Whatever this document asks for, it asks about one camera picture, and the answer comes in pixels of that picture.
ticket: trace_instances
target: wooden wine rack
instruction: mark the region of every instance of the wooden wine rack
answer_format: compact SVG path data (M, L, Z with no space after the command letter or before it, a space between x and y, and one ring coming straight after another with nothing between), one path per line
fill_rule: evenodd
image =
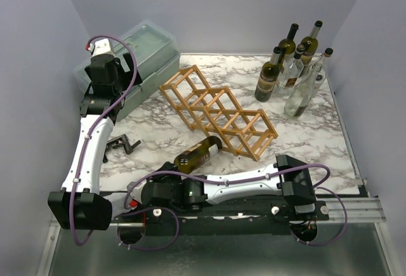
M180 91L184 82L189 85L187 94ZM278 137L263 109L243 110L228 87L210 87L196 65L180 69L159 89L190 130L199 129L206 136L217 133L223 140L223 151L259 161Z

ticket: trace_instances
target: marble tabletop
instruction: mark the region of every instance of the marble tabletop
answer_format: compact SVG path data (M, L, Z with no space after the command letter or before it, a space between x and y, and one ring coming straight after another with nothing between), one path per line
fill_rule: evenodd
M307 163L329 166L331 177L322 186L339 194L359 194L353 161L327 81L298 120L288 119L284 115L286 98L273 95L261 103L254 97L259 71L268 59L269 56L181 56L181 67L196 64L212 87L228 86L244 109L264 109L279 135L259 162L220 152L196 173L225 175L247 171L273 164L275 155L289 154ZM118 122L111 137L122 134L131 143L141 140L141 145L130 155L122 148L107 153L108 162L101 168L101 191L126 190L129 182L160 168L166 161L172 162L179 153L205 138L201 131L190 131L158 91ZM310 174L316 183L323 178L324 170L311 169Z

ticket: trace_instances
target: plastic container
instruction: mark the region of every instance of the plastic container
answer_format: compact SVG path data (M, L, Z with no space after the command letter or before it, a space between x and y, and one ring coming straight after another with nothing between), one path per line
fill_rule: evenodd
M169 78L179 70L180 53L175 37L152 22L145 20L120 36L133 50L142 84L134 86L127 95L123 109L117 120L120 121L158 90ZM121 44L113 43L114 53L121 59L125 71L127 63L122 55L126 52ZM74 69L79 89L85 93L90 78L84 68L90 64L90 57Z

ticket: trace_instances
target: bottle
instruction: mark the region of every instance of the bottle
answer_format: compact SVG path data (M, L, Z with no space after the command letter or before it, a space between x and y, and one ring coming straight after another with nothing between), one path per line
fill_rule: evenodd
M283 70L282 64L284 63L284 60L288 60L292 58L294 50L296 48L296 44L294 43L293 39L294 36L296 35L296 32L299 29L299 25L294 23L291 25L291 29L287 35L287 37L283 40L281 40L278 44L278 47L281 50L279 59L278 59L278 65L279 65L279 70Z
M255 98L260 102L269 100L272 90L275 87L279 75L278 59L280 56L280 48L276 46L273 49L273 54L269 62L264 63L259 74L258 83L255 89Z
M324 62L328 57L330 55L324 53L315 63L308 67L302 81L293 88L284 108L287 117L295 119L303 114L313 97L316 78L323 70Z
M189 174L214 157L222 148L221 140L211 135L182 152L173 162L179 167L181 173Z
M318 91L318 89L320 89L321 85L327 78L327 60L332 55L332 52L333 52L332 48L327 48L324 51L325 59L323 61L323 69L318 73L318 76L316 76L315 89L313 91L313 96L315 96L316 92Z
M302 71L302 74L300 76L303 75L305 69L307 68L307 66L309 66L309 63L311 62L311 58L316 53L318 47L317 35L322 25L323 22L317 20L315 26L313 27L313 30L311 30L310 35L303 38L302 41L300 42L301 44L304 45L304 52L301 58L304 65L304 70Z
M293 86L303 70L303 62L300 57L302 56L305 46L302 44L298 45L296 52L290 60L284 61L283 71L279 73L277 79L277 93L281 96L287 96L293 90Z

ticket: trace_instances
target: cable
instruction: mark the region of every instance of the cable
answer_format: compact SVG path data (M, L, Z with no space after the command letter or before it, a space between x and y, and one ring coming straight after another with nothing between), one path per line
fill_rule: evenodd
M338 233L338 235L336 235L334 238L332 238L331 240L328 240L326 242L319 242L319 243L317 243L317 242L312 243L312 242L300 240L298 238L298 236L296 236L294 234L294 232L291 231L291 233L292 233L293 237L295 237L296 241L298 241L299 243L302 243L302 244L304 244L306 246L326 246L328 244L331 244L331 243L337 241L338 239L340 239L344 235L344 233L345 233L345 231L347 229L347 225L348 225L347 210L345 208L344 202L341 200L341 198L338 196L338 194L336 194L335 192L333 192L333 191L331 191L331 190L329 190L329 189L327 189L325 187L318 187L318 189L322 189L322 190L325 190L326 192L331 193L333 196L335 196L337 198L338 202L340 202L341 206L343 207L343 211L344 211L344 225L343 225L341 231Z
M93 123L93 125L89 128L89 131L87 133L87 137L85 137L84 139L84 143L82 146L82 150L81 153L79 155L79 161L77 163L77 168L76 168L76 173L75 173L75 179L79 179L80 175L81 175L81 170L82 170L82 165L83 165L83 160L84 160L84 156L86 154L86 149L88 147L88 143L90 140L90 137L93 130L95 130L95 127L97 126L97 124L101 121L101 119L103 119L111 110L113 110L115 108L115 106L117 106L129 93L129 91L131 90L131 88L133 87L134 83L135 83L135 79L137 77L138 74L138 70L137 70L137 62L135 60L135 56L133 51L130 49L130 47L121 39L116 38L114 36L106 36L106 35L97 35L92 37L91 39L88 40L88 42L86 43L86 49L89 48L89 45L91 44L91 42L95 39L98 38L109 38L112 40L117 41L118 43L121 43L129 52L130 56L131 56L131 60L133 61L133 65L134 65L134 72L133 72L133 78L131 79L131 82L129 83L128 88L125 90L125 92L123 92L123 94L119 97L118 100L116 100L111 106L109 106L109 108L107 108L98 118L97 120ZM72 186L72 191L70 193L70 199L69 199L69 226L70 226L70 231L72 232L72 236L74 239L74 242L77 246L83 246L85 243L87 243L87 241L90 238L90 235L92 234L93 230L90 230L88 232L88 234L86 235L85 239L80 241L78 236L77 236L77 232L75 229L75 221L74 221L74 200L75 200L75 193L77 190L77 183L74 182L73 186Z
M171 213L173 215L173 218L175 219L175 223L176 223L176 231L175 231L175 234L174 234L173 238L167 244L165 244L164 246L147 248L147 247L136 246L134 244L125 244L125 243L123 243L123 241L121 240L120 231L118 231L117 235L118 235L118 237L120 239L119 246L124 245L124 246L128 247L128 249L136 249L136 250L139 250L139 251L160 251L161 249L165 249L168 246L172 245L173 242L176 241L176 239L179 236L179 228L180 228L179 219L176 216L176 214L169 208L166 208L166 207L149 207L149 208L146 208L146 209L142 209L141 211L134 211L132 213L122 214L121 216L135 216L135 215L141 214L141 213L145 214L147 211L152 211L154 209L161 209L161 210L167 211L167 212L169 212L169 213Z
M314 184L313 187L317 187L320 184L322 184L323 182L325 182L329 178L330 173L331 173L330 169L326 165L323 165L323 164L307 164L307 165L302 165L302 166L297 166L297 167L281 170L281 171L278 171L276 173L267 174L267 175L264 175L264 176L257 176L255 178L247 178L247 179L241 179L241 180L235 180L235 181L211 181L211 180L199 178L199 177L194 176L192 174L180 173L179 171L170 171L170 170L156 171L154 173L147 174L146 176L143 176L142 178L140 178L127 191L126 197L124 198L124 208L125 209L131 209L131 207L129 207L127 205L127 202L128 202L128 199L130 198L131 192L134 190L135 187L137 187L139 184L141 184L146 179L149 179L149 178L151 178L153 176L158 176L160 174L173 174L173 175L176 175L176 176L184 176L185 178L189 178L189 179L199 181L199 182L203 182L203 183L207 183L207 184L225 185L225 186L227 186L227 185L249 183L249 182L260 181L260 180L264 180L264 179L270 179L270 178L273 178L275 176L280 176L282 174L291 173L291 172L294 172L294 171L304 170L304 169L308 169L308 168L323 168L323 169L325 169L327 171L324 178L322 178L319 182Z

